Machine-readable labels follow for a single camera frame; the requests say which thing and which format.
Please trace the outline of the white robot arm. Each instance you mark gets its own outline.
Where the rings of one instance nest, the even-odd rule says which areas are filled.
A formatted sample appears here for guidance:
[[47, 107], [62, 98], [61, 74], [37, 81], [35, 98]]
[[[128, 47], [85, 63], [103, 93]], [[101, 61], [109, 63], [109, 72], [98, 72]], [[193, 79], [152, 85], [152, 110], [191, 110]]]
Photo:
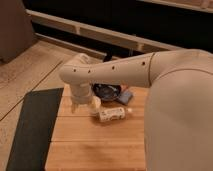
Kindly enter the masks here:
[[213, 171], [213, 53], [152, 52], [92, 64], [84, 53], [60, 69], [72, 103], [88, 104], [93, 83], [144, 87], [147, 171]]

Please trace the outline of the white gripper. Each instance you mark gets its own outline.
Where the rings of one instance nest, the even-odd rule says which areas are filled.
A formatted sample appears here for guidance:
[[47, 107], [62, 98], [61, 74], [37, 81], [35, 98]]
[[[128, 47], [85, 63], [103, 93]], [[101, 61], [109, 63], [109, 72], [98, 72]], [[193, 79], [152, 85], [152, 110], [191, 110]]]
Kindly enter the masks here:
[[89, 84], [71, 85], [71, 101], [72, 101], [72, 112], [82, 104], [90, 104], [92, 102], [92, 91]]

